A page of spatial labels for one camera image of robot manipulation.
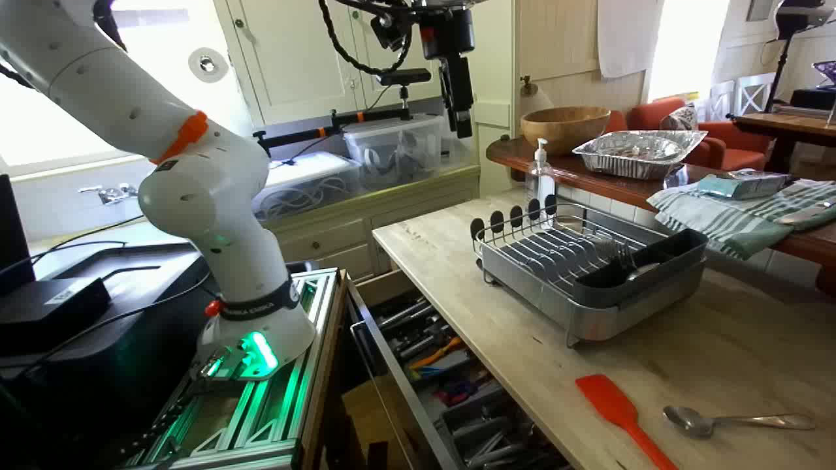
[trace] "table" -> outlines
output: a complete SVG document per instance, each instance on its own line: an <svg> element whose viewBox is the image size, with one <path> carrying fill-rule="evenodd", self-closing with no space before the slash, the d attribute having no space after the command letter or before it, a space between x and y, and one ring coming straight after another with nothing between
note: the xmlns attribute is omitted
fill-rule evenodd
<svg viewBox="0 0 836 470"><path fill-rule="evenodd" d="M520 173L528 173L530 157L534 157L534 145L526 139L495 142L490 145L492 162L500 162ZM573 177L563 177L563 186L592 191L592 192L599 192L622 203L632 203L641 209L654 209L648 203L648 195L661 191L660 179L624 179L624 177L613 177L601 173L589 173L583 168L583 158L579 157L549 158L549 165L573 175ZM686 168L686 175L690 179L701 179L712 173L720 173L720 169L699 168L699 165ZM819 275L819 286L824 293L836 294L836 221L819 230L789 234L782 243L776 243L773 250L822 263L824 268Z"/></svg>
<svg viewBox="0 0 836 470"><path fill-rule="evenodd" d="M836 125L829 125L819 111L756 111L756 114L735 114L731 122L748 132L773 136L776 145L765 169L789 173L789 158L798 142L808 142L815 145L836 145Z"/></svg>
<svg viewBox="0 0 836 470"><path fill-rule="evenodd" d="M836 467L833 303L773 280L743 283L758 280L758 271L709 268L686 303L613 341L571 350L560 327L487 284L473 263L470 220L524 202L526 191L477 199L379 228L375 238L576 467L650 467L576 388L586 373L615 379L683 470ZM822 427L724 427L712 440L692 440L664 420L664 405L703 413L794 409L815 416Z"/></svg>

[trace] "towel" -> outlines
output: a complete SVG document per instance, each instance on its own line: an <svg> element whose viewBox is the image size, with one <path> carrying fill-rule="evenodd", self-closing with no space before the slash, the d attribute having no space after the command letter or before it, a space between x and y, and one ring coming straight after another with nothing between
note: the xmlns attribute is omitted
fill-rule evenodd
<svg viewBox="0 0 836 470"><path fill-rule="evenodd" d="M815 211L803 225L776 221L784 213L815 205L822 202L836 203L836 183L832 179L798 179L784 191L758 202L726 202L699 192L695 186L667 189L648 199L660 209L657 220L673 230L699 230L709 246L735 258L784 239L792 233L810 230L836 220L836 205Z"/></svg>
<svg viewBox="0 0 836 470"><path fill-rule="evenodd" d="M599 67L605 79L650 67L660 19L661 0L599 0Z"/></svg>

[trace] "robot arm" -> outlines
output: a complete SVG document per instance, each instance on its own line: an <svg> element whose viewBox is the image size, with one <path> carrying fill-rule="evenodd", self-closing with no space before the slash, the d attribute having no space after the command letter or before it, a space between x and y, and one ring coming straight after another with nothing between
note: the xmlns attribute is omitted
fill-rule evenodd
<svg viewBox="0 0 836 470"><path fill-rule="evenodd" d="M421 28L423 58L439 61L443 100L449 130L460 139L473 132L473 85L466 51L473 49L470 6L479 0L340 0L375 12L372 28L383 46L407 46L414 23Z"/></svg>
<svg viewBox="0 0 836 470"><path fill-rule="evenodd" d="M270 162L259 143L163 88L98 31L89 8L91 0L0 0L0 58L108 143L158 165L138 191L145 213L189 238L222 293L200 356L212 361L239 350L230 345L253 345L253 356L234 356L243 361L234 362L235 377L268 379L313 339L282 250L251 213Z"/></svg>

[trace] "utensil drawer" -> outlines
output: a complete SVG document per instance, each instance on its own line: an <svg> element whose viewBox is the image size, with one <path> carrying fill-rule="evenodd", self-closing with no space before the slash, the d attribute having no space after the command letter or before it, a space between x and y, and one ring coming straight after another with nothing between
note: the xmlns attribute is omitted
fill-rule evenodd
<svg viewBox="0 0 836 470"><path fill-rule="evenodd" d="M351 333L410 467L568 467L418 290L370 309Z"/></svg>

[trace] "metal dish rack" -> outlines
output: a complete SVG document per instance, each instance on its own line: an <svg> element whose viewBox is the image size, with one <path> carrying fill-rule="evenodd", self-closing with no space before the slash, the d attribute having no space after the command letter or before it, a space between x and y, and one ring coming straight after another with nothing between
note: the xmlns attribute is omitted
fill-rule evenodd
<svg viewBox="0 0 836 470"><path fill-rule="evenodd" d="M701 233L664 234L554 195L473 220L470 238L487 283L558 320L568 345L613 339L686 301L705 267Z"/></svg>

